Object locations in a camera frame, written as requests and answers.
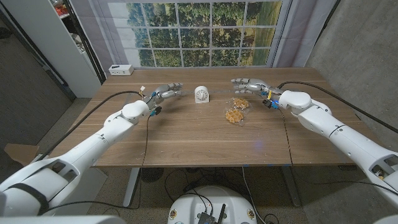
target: cookie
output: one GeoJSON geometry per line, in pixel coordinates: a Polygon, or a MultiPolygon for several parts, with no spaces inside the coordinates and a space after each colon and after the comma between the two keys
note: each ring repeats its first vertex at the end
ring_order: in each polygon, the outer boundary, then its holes
{"type": "Polygon", "coordinates": [[[225,118],[230,123],[240,122],[243,119],[243,113],[241,111],[237,110],[237,109],[228,110],[225,113],[225,118]]]}
{"type": "Polygon", "coordinates": [[[234,107],[246,109],[247,107],[249,107],[249,102],[242,98],[236,98],[236,99],[234,99],[234,107]]]}

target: wooden table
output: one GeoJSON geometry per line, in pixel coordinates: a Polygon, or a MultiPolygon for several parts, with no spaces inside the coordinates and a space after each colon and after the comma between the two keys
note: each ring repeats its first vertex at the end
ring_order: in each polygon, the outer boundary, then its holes
{"type": "MultiPolygon", "coordinates": [[[[149,120],[149,140],[144,167],[197,166],[289,166],[290,156],[284,123],[279,110],[268,109],[256,95],[240,95],[249,100],[253,110],[245,116],[245,125],[230,124],[224,117],[227,101],[236,96],[232,78],[258,78],[277,86],[285,81],[316,84],[333,89],[313,68],[262,69],[175,69],[134,71],[128,77],[109,77],[88,103],[77,121],[107,96],[124,90],[150,93],[165,83],[183,83],[182,91],[193,91],[204,85],[210,102],[196,104],[193,93],[165,100],[162,112],[149,120]]],[[[315,100],[328,105],[333,115],[373,141],[375,135],[360,121],[353,110],[324,92],[304,85],[286,85],[290,90],[305,91],[315,100]]],[[[103,127],[104,120],[126,103],[138,100],[136,95],[119,95],[110,99],[51,154],[59,156],[103,127]]],[[[330,165],[352,163],[325,138],[305,129],[290,111],[283,110],[295,165],[330,165]]],[[[140,167],[144,160],[146,119],[141,119],[132,134],[110,147],[96,163],[97,167],[140,167]]]]}

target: small white box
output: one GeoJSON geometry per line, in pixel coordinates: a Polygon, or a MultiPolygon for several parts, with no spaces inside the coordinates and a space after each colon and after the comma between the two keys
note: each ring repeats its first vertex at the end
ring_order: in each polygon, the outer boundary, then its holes
{"type": "Polygon", "coordinates": [[[111,75],[131,75],[133,71],[132,65],[112,65],[109,68],[111,75]]]}

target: robotic arm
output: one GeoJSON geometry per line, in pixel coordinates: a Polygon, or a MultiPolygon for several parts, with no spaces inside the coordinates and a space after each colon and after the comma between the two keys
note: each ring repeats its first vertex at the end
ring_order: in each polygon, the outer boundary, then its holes
{"type": "MultiPolygon", "coordinates": [[[[389,190],[398,192],[398,153],[383,148],[361,133],[334,118],[331,110],[304,92],[280,90],[261,80],[236,78],[236,93],[253,93],[266,96],[263,103],[283,109],[292,109],[292,115],[307,129],[331,141],[339,150],[354,161],[369,180],[389,190]]],[[[376,187],[380,194],[398,208],[398,196],[376,187]]]]}
{"type": "Polygon", "coordinates": [[[157,105],[180,95],[181,88],[181,83],[158,87],[151,96],[109,116],[103,128],[64,155],[31,163],[16,172],[0,184],[0,217],[41,215],[60,205],[74,191],[84,171],[109,147],[130,135],[140,118],[160,113],[157,105]]]}

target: plastic bag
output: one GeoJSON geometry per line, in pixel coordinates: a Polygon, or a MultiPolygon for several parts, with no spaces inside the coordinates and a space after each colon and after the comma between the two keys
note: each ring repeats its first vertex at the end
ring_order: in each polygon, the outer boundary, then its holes
{"type": "Polygon", "coordinates": [[[251,104],[244,98],[232,98],[224,110],[225,118],[232,124],[244,125],[245,115],[252,110],[251,104]]]}

